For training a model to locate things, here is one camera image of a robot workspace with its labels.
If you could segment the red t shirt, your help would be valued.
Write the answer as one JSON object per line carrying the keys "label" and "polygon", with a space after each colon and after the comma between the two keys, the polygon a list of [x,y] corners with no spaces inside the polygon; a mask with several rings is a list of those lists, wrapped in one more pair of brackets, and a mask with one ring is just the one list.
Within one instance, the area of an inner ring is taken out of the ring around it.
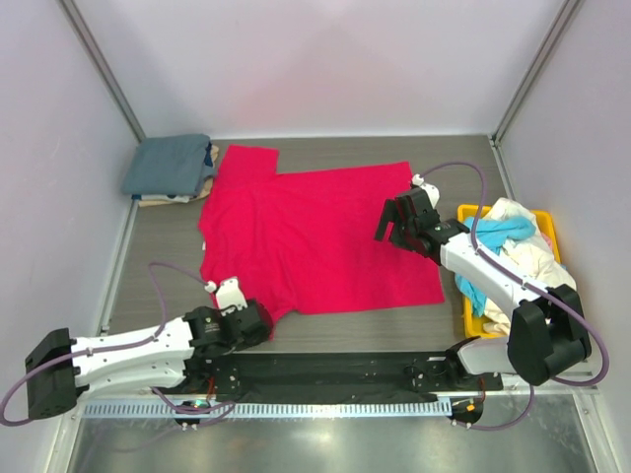
{"label": "red t shirt", "polygon": [[375,232],[409,163],[280,173],[274,149],[231,145],[198,229],[203,279],[236,277],[278,321],[301,314],[441,304],[438,266]]}

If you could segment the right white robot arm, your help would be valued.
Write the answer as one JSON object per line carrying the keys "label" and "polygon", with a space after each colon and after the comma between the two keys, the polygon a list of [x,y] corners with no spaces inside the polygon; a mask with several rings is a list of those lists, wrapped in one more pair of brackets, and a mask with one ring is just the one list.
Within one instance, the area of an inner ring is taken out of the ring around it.
{"label": "right white robot arm", "polygon": [[413,187],[385,202],[375,238],[463,277],[509,317],[508,335],[472,337],[448,349],[448,357],[463,373],[514,373],[539,386],[591,355],[577,292],[567,285],[546,286],[502,262],[465,224],[442,220],[425,187]]}

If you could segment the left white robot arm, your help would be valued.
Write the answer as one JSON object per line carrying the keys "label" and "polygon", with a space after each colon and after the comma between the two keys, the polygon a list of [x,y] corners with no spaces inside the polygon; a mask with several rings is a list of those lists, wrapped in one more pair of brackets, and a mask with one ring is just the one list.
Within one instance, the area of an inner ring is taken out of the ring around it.
{"label": "left white robot arm", "polygon": [[72,338],[67,328],[49,332],[29,353],[26,372],[66,355],[89,352],[46,367],[27,381],[28,418],[64,414],[82,397],[146,387],[196,389],[213,375],[214,360],[267,341],[273,327],[255,300],[225,309],[201,306],[156,329],[96,338]]}

